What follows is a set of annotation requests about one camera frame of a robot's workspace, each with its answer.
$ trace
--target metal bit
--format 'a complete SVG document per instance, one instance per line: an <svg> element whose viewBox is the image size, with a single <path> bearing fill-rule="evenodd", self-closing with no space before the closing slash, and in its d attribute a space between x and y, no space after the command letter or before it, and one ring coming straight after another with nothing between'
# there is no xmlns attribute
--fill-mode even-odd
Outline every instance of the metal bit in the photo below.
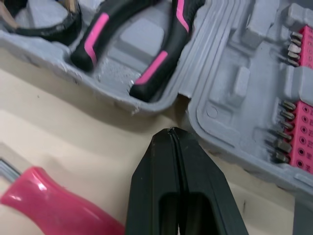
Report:
<svg viewBox="0 0 313 235"><path fill-rule="evenodd" d="M280 112L280 115L283 116L284 118L290 120L290 121L293 121L295 118L293 113L287 112L286 110L282 110Z"/></svg>
<svg viewBox="0 0 313 235"><path fill-rule="evenodd" d="M284 132L282 132L282 131L277 131L276 132L280 137L282 137L282 138L284 138L284 139L286 139L286 140L288 140L288 141L291 141L292 140L292 136L290 136L290 135L288 135L288 134L286 134L286 133L284 133Z"/></svg>
<svg viewBox="0 0 313 235"><path fill-rule="evenodd" d="M297 38L299 39L300 41L303 39L303 35L301 33L298 33L298 32L292 32L291 35L290 35L291 38Z"/></svg>
<svg viewBox="0 0 313 235"><path fill-rule="evenodd" d="M281 121L280 124L285 127L287 130L293 130L294 126L286 121Z"/></svg>
<svg viewBox="0 0 313 235"><path fill-rule="evenodd" d="M275 161L279 162L279 163L289 163L290 159L289 157L286 157L284 154L275 152L273 154L273 158L275 159Z"/></svg>
<svg viewBox="0 0 313 235"><path fill-rule="evenodd" d="M300 64L294 60L291 60L291 59L287 59L288 63L291 64L292 66L295 66L295 67L299 67Z"/></svg>
<svg viewBox="0 0 313 235"><path fill-rule="evenodd" d="M277 139L274 142L274 147L278 150L281 150L285 153L290 153L292 151L292 146L284 140Z"/></svg>
<svg viewBox="0 0 313 235"><path fill-rule="evenodd" d="M291 103L289 101L286 101L284 100L282 102L282 106L285 108L285 109L288 109L288 110L291 110L291 111L294 111L296 109L296 105L294 103Z"/></svg>
<svg viewBox="0 0 313 235"><path fill-rule="evenodd" d="M291 41L292 43L296 44L298 47L301 47L301 46L302 46L302 42L299 41L298 39L291 38L290 41Z"/></svg>
<svg viewBox="0 0 313 235"><path fill-rule="evenodd" d="M290 43L290 45L288 47L288 51L291 51L291 52L296 53L296 54L300 54L301 53L301 47L298 47L294 43Z"/></svg>
<svg viewBox="0 0 313 235"><path fill-rule="evenodd" d="M300 55L296 54L296 53L293 53L291 51L288 52L288 56L291 58L291 59L296 59L296 60L300 60Z"/></svg>

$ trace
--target bit holder hole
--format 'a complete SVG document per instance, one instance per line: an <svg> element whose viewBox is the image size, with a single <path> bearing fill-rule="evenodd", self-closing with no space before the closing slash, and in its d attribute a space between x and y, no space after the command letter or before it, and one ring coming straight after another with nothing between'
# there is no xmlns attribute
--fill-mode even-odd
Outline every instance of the bit holder hole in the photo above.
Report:
<svg viewBox="0 0 313 235"><path fill-rule="evenodd" d="M302 143L302 144L306 144L306 142L307 142L306 139L302 136L299 138L299 140L300 140L300 143Z"/></svg>
<svg viewBox="0 0 313 235"><path fill-rule="evenodd" d="M309 110L308 107L304 106L304 107L303 107L303 111L306 112L306 113L308 113L310 110Z"/></svg>
<svg viewBox="0 0 313 235"><path fill-rule="evenodd" d="M304 155L305 155L305 151L303 150L303 148L299 148L299 149L298 149L298 153L299 153L301 156L304 156Z"/></svg>
<svg viewBox="0 0 313 235"><path fill-rule="evenodd" d="M303 134L306 134L308 132L308 130L305 126L301 126L301 131Z"/></svg>
<svg viewBox="0 0 313 235"><path fill-rule="evenodd" d="M306 116L302 116L302 121L304 123L308 123L309 122L309 119L306 117Z"/></svg>
<svg viewBox="0 0 313 235"><path fill-rule="evenodd" d="M302 162L302 161L300 161L300 160L299 160L299 161L297 161L297 166L298 166L298 167L300 167L300 168L302 168L302 167L303 167L303 162Z"/></svg>

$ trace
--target tool kit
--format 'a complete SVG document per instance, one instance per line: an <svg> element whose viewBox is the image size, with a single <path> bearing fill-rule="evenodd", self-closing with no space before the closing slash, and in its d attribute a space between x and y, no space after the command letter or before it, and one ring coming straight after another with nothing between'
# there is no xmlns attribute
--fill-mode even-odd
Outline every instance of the tool kit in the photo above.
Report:
<svg viewBox="0 0 313 235"><path fill-rule="evenodd" d="M132 114L189 98L184 129L313 210L313 1L1 2L1 47Z"/></svg>

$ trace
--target gray plastic tool case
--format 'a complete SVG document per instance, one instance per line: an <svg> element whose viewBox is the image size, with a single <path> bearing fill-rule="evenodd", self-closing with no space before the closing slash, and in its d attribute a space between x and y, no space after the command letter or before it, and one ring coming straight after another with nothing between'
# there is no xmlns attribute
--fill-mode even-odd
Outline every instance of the gray plastic tool case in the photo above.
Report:
<svg viewBox="0 0 313 235"><path fill-rule="evenodd" d="M49 0L29 0L16 20L25 26L46 25L44 12L51 8L31 15L43 1ZM100 0L79 2L84 31ZM193 35L163 95L156 102L145 103L130 97L128 90L156 56L168 30L170 8L169 1L160 1L121 26L91 73L69 61L82 34L66 47L0 30L0 46L90 87L132 114L159 113L170 107L178 94L190 98L184 127L195 132L215 155L295 195L299 206L294 234L312 234L305 231L312 231L308 228L312 222L306 220L313 208L313 175L288 164L274 164L266 141L276 138L270 130L278 128L281 100L301 99L313 105L313 70L285 62L290 32L306 24L313 26L313 1L207 0L197 13ZM61 11L50 14L48 24L64 17ZM299 216L304 213L301 208L308 210L305 218Z"/></svg>

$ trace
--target screwdriver shaft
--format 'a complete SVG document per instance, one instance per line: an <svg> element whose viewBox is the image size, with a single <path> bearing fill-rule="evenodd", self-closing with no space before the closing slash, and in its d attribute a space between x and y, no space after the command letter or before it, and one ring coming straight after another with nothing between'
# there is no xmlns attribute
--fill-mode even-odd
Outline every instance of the screwdriver shaft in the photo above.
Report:
<svg viewBox="0 0 313 235"><path fill-rule="evenodd" d="M16 171L10 164L0 159L0 176L4 177L10 183L19 178L21 174Z"/></svg>

